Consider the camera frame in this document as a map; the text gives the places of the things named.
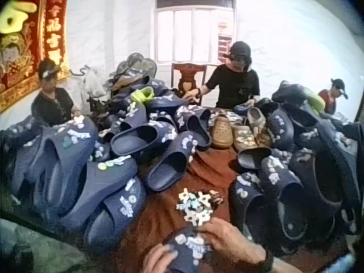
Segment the baseball cap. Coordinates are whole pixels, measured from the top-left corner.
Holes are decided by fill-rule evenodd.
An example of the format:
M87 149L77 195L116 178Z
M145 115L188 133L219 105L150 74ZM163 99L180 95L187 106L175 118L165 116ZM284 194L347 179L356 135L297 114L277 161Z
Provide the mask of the baseball cap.
M231 46L230 53L223 56L230 60L244 61L246 58L251 58L251 49L247 43L237 41Z
M344 81L340 78L337 78L335 80L331 79L331 82L333 85L335 85L339 90L340 90L340 93L342 95L344 95L344 97L346 99L349 98L348 94L346 94L346 91L345 91L345 84L344 84Z

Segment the chair backrest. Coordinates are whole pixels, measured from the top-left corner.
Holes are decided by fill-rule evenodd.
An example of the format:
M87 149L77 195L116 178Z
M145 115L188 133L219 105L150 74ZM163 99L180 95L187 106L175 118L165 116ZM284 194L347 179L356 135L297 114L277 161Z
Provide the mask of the chair backrest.
M198 88L201 85L205 84L206 80L206 70L207 65L198 65L198 64L191 64L191 63L184 63L184 64L175 64L172 63L172 76L171 76L171 85L174 85L174 72L178 70L181 73L181 79L178 83L178 90L180 93L185 93L192 89ZM202 83L201 85L196 85L195 75L197 72L202 72ZM199 100L198 105L201 105L202 98Z

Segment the table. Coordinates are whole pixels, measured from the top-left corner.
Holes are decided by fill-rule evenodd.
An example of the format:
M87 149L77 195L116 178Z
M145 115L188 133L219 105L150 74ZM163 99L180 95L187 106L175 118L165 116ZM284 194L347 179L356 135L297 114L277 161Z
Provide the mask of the table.
M228 150L210 148L205 152L197 152L183 179L164 192L150 195L144 210L129 227L119 246L111 254L116 272L139 272L143 258L151 247L163 242L171 233L189 224L184 221L180 211L175 209L178 194L184 188L189 191L211 189L218 191L225 197L225 201L214 212L214 215L229 221L227 197L228 187L236 176L232 170L235 159L236 152L232 148ZM325 254L319 251L309 252L303 248L296 255L285 257L284 260L303 272L315 272L344 253L346 253L345 240L339 239ZM200 272L240 272L217 254L213 255L213 264L204 263Z

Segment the woman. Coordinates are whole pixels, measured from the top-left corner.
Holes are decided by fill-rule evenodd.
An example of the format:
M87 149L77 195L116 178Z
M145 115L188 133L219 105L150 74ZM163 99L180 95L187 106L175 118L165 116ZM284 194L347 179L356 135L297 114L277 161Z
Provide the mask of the woman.
M244 103L253 105L260 99L258 74L250 68L249 45L242 41L235 42L230 54L224 57L230 59L231 63L218 66L209 81L198 89L186 92L185 99L196 100L211 92L217 85L220 89L216 103L218 108L232 109Z
M32 115L49 126L65 123L72 115L78 117L81 114L67 91L56 87L59 69L51 59L40 62L38 78L41 90L31 106Z

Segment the green slipper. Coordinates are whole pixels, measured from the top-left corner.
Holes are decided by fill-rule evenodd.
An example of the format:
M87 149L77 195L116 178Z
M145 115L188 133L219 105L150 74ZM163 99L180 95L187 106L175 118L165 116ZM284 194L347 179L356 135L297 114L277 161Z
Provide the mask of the green slipper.
M318 94L312 92L308 88L304 89L304 93L307 96L308 103L318 113L323 113L325 111L326 103Z
M132 92L130 97L132 101L144 103L154 98L154 90L150 86L144 87L143 89Z

